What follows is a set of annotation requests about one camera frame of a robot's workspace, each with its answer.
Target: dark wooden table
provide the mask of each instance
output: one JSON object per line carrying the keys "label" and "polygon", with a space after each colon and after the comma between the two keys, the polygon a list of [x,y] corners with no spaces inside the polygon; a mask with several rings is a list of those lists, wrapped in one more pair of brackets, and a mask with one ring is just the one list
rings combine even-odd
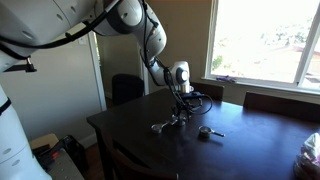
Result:
{"label": "dark wooden table", "polygon": [[[88,118],[96,130],[105,175],[110,177],[111,167],[103,153],[103,131],[148,167],[177,172],[182,180],[294,179],[301,145],[320,132],[320,123],[214,102],[210,112],[193,115],[185,126],[152,133],[153,124],[171,118],[172,105],[169,91],[161,90]],[[202,125],[226,137],[199,138]]]}

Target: windowsill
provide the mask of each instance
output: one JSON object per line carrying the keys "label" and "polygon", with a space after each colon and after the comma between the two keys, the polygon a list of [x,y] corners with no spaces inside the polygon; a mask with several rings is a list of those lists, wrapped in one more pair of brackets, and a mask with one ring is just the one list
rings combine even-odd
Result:
{"label": "windowsill", "polygon": [[202,77],[201,79],[213,81],[213,82],[219,82],[221,84],[234,85],[234,86],[238,86],[238,87],[252,87],[252,88],[261,88],[261,89],[277,90],[277,91],[284,91],[284,92],[290,92],[290,93],[300,93],[300,94],[320,96],[320,91],[318,91],[318,90],[309,90],[309,89],[302,89],[302,88],[285,88],[285,87],[251,84],[251,83],[244,83],[244,82],[232,83],[232,82],[218,81],[216,79],[206,78],[206,77]]}

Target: window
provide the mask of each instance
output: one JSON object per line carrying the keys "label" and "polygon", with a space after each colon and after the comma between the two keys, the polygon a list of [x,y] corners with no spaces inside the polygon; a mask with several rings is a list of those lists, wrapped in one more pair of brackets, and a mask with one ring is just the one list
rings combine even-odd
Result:
{"label": "window", "polygon": [[320,90],[319,0],[215,0],[207,78]]}

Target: black chair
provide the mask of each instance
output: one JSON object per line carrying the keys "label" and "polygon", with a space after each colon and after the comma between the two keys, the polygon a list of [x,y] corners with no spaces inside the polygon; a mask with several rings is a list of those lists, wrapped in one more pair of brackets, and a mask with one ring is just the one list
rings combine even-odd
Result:
{"label": "black chair", "polygon": [[275,97],[266,94],[246,92],[243,107],[246,109],[256,109],[306,121],[320,121],[319,104]]}
{"label": "black chair", "polygon": [[206,94],[210,96],[213,100],[222,101],[223,91],[224,91],[223,86],[196,83],[196,82],[190,82],[190,85],[194,88],[194,91],[200,92],[202,94]]}
{"label": "black chair", "polygon": [[112,77],[112,103],[120,105],[143,96],[143,80],[130,74],[116,74]]}
{"label": "black chair", "polygon": [[155,171],[138,165],[115,148],[113,139],[108,132],[103,131],[106,155],[112,161],[112,166],[118,180],[178,180],[178,174],[173,172]]}

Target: window frame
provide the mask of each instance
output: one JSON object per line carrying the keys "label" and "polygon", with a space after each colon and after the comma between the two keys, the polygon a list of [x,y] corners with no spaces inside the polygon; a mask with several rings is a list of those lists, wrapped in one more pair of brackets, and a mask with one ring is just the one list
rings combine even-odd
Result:
{"label": "window frame", "polygon": [[[205,68],[205,79],[216,80],[219,75],[211,74],[212,67],[212,58],[214,55],[214,41],[215,41],[215,31],[216,31],[216,23],[218,18],[218,8],[219,8],[219,0],[213,0],[211,4],[211,17],[210,17],[210,25],[209,25],[209,39],[208,39],[208,52],[207,52],[207,60],[206,60],[206,68]],[[306,40],[305,48],[301,54],[300,62],[296,71],[296,75],[294,78],[294,82],[286,83],[279,81],[270,81],[270,80],[258,80],[258,79],[250,79],[250,78],[239,78],[236,77],[237,83],[252,85],[252,86],[266,86],[272,88],[288,88],[288,89],[296,89],[296,90],[310,90],[320,92],[319,89],[314,88],[306,88],[302,87],[304,78],[307,74],[309,65],[311,63],[311,59],[313,56],[313,51],[315,46],[317,45],[317,41],[320,38],[320,3],[318,4],[318,8],[314,15],[311,28]]]}

